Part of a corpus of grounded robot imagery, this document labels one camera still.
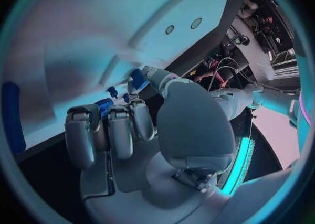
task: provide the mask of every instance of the blue handle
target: blue handle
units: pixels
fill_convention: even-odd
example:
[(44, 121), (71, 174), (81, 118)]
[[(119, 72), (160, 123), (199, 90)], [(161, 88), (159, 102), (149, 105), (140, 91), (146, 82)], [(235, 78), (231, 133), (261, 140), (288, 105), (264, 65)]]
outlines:
[(2, 118), (12, 152), (22, 153), (26, 143), (19, 116), (19, 87), (12, 82), (2, 85)]

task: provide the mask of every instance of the purple light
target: purple light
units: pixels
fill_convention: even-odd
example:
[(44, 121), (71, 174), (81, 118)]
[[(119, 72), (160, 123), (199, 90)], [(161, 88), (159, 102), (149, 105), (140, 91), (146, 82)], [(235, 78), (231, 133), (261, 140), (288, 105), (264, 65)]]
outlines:
[(312, 122), (311, 122), (311, 119), (310, 117), (308, 116), (307, 112), (306, 112), (306, 109), (304, 107), (304, 103), (303, 103), (303, 99), (302, 99), (302, 90), (300, 92), (300, 98), (299, 98), (299, 104), (300, 104), (300, 109), (302, 111), (302, 114), (305, 118), (305, 120), (308, 122), (309, 125), (312, 125)]

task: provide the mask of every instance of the blue light strip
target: blue light strip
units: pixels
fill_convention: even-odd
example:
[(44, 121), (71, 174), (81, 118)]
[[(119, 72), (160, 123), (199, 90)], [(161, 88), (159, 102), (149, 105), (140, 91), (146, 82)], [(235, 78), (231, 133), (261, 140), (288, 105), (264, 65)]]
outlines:
[(237, 187), (242, 183), (251, 160), (253, 145), (254, 141), (249, 138), (244, 137), (242, 139), (234, 166), (222, 189), (225, 194), (233, 194)]

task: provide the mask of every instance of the circular hole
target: circular hole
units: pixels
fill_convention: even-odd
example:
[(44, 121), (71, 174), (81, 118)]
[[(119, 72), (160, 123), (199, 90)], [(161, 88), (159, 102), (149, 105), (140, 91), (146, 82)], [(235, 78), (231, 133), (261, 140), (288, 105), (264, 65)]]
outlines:
[(202, 20), (202, 18), (197, 18), (197, 19), (195, 19), (195, 20), (192, 22), (191, 29), (196, 29), (196, 28), (200, 25), (201, 20)]
[(171, 26), (169, 26), (169, 27), (165, 30), (165, 33), (166, 33), (166, 34), (170, 34), (173, 30), (174, 30), (174, 26), (171, 25)]

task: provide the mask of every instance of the blue connector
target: blue connector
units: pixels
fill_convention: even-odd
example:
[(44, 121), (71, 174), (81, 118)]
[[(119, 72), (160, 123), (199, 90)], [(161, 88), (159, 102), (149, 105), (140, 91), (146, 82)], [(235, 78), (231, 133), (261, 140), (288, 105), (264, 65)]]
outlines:
[(110, 93), (111, 97), (115, 97), (116, 99), (118, 98), (118, 92), (114, 86), (109, 87), (107, 91)]
[(106, 98), (106, 99), (96, 102), (95, 104), (98, 105), (100, 109), (100, 115), (103, 118), (104, 116), (108, 114), (108, 107), (112, 106), (114, 103), (110, 98)]
[(124, 94), (122, 97), (123, 97), (125, 103), (129, 103), (129, 94), (128, 93)]
[(147, 85), (147, 81), (142, 75), (142, 71), (137, 68), (131, 73), (131, 78), (133, 79), (132, 84), (135, 87), (135, 89), (142, 89)]

